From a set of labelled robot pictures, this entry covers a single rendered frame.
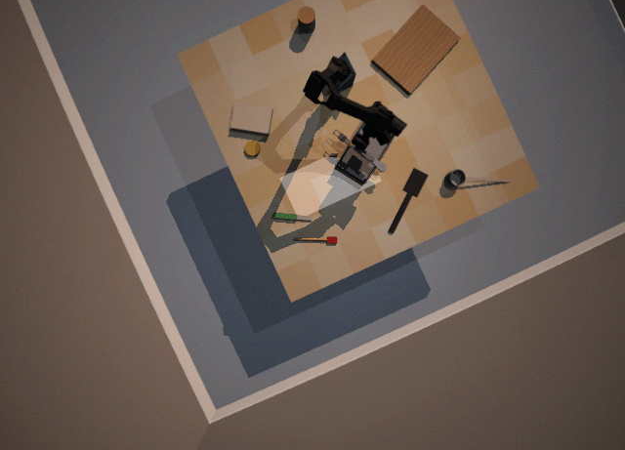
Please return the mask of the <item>grey saucepan with long handle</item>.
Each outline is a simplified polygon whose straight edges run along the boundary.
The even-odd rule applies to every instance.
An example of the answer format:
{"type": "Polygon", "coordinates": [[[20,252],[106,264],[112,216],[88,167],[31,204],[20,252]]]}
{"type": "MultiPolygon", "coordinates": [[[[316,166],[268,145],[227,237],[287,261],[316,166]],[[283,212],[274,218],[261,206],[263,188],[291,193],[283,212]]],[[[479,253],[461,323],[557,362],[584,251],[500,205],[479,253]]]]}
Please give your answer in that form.
{"type": "Polygon", "coordinates": [[[457,186],[457,185],[462,185],[465,180],[483,180],[483,181],[496,181],[496,182],[504,182],[504,183],[510,183],[511,181],[501,181],[501,180],[496,180],[496,179],[488,179],[488,178],[472,178],[472,177],[466,177],[465,172],[461,169],[456,169],[456,170],[452,170],[449,171],[446,175],[446,181],[449,185],[451,186],[457,186]]]}

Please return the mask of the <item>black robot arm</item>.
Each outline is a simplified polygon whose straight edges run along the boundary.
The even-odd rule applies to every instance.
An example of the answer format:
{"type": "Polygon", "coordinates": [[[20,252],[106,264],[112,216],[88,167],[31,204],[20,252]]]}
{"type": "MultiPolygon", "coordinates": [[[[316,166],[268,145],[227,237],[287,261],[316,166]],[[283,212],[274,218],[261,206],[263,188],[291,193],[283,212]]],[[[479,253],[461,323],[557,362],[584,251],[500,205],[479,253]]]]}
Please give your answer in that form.
{"type": "Polygon", "coordinates": [[[366,107],[344,98],[336,91],[334,85],[338,80],[341,82],[346,80],[351,72],[352,70],[345,61],[333,57],[326,69],[321,72],[312,71],[303,92],[314,104],[325,105],[332,110],[337,109],[364,121],[369,129],[377,131],[372,138],[376,138],[380,145],[390,141],[391,133],[398,137],[407,125],[395,117],[381,102],[375,102],[372,106],[366,107]],[[320,102],[318,97],[326,85],[331,95],[327,102],[320,102]]]}

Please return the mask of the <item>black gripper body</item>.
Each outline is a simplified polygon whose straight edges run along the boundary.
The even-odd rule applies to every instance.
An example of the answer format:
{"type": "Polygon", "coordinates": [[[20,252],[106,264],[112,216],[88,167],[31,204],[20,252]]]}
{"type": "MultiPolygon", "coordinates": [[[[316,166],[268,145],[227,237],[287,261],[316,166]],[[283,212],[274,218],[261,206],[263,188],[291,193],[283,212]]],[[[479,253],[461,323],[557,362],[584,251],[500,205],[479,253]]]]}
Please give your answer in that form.
{"type": "Polygon", "coordinates": [[[352,143],[354,145],[356,145],[358,148],[360,148],[361,150],[365,150],[368,145],[370,144],[369,142],[369,138],[372,137],[377,131],[373,131],[371,129],[369,129],[366,124],[364,125],[364,127],[361,129],[364,132],[362,134],[357,134],[354,139],[352,140],[352,143]],[[367,137],[368,136],[368,137],[367,137]],[[366,138],[367,137],[367,138],[366,138]]]}

